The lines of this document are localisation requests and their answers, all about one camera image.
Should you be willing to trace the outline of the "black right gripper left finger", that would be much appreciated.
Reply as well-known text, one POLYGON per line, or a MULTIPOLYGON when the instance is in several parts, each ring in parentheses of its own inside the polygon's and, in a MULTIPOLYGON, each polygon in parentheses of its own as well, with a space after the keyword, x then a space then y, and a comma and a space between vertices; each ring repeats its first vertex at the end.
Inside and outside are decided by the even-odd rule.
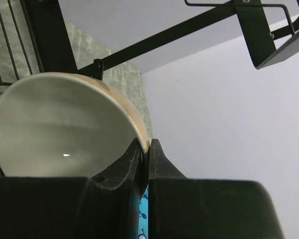
POLYGON ((119 159, 92 178, 96 184, 94 225, 97 236, 138 238, 142 156, 141 145, 135 138, 119 159))

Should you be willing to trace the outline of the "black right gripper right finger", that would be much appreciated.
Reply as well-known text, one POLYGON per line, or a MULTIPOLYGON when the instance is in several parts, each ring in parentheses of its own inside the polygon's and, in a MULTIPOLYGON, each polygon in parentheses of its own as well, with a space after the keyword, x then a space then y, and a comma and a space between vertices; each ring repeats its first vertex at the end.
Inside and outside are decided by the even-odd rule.
POLYGON ((166 157, 158 139, 152 139, 149 149, 149 238, 162 239, 165 228, 172 225, 169 218, 176 208, 169 183, 185 179, 166 157))

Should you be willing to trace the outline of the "beige bowl white inside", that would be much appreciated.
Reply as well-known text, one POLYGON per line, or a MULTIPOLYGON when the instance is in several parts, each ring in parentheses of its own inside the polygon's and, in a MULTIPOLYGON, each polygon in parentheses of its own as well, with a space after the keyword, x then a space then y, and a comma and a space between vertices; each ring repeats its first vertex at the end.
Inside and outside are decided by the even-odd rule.
POLYGON ((0 168, 9 177, 93 177, 134 139, 148 161, 143 117, 119 89, 61 72, 27 76, 0 96, 0 168))

